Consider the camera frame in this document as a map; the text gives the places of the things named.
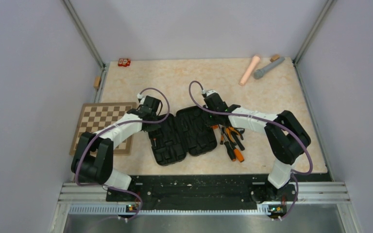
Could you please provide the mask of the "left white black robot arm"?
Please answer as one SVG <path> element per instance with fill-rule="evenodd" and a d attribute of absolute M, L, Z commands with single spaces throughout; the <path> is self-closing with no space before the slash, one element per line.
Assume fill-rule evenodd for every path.
<path fill-rule="evenodd" d="M 81 134 L 71 164 L 77 185 L 98 184 L 118 189 L 118 195 L 127 201 L 136 196 L 136 187 L 130 184 L 132 178 L 113 167 L 114 150 L 133 134 L 158 127 L 157 114 L 162 107 L 162 101 L 152 96 L 140 95 L 138 99 L 137 108 L 130 109 L 105 129 Z"/>

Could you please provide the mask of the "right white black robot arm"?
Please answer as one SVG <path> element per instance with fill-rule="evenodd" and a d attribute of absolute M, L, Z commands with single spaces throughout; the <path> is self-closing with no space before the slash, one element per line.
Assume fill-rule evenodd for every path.
<path fill-rule="evenodd" d="M 310 145 L 311 139 L 294 114 L 251 111 L 233 104 L 227 106 L 215 90 L 203 91 L 205 108 L 211 123 L 251 130 L 266 135 L 275 161 L 264 185 L 253 189 L 251 198 L 257 203 L 279 200 L 293 174 L 293 165 Z"/>

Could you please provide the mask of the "black plastic tool case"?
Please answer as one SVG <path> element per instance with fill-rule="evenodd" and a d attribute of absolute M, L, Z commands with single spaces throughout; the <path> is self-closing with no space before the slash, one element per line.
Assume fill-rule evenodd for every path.
<path fill-rule="evenodd" d="M 189 154 L 200 156 L 214 150 L 218 143 L 214 130 L 207 126 L 208 113 L 198 106 L 178 110 L 148 132 L 155 161 L 160 166 L 180 162 Z"/>

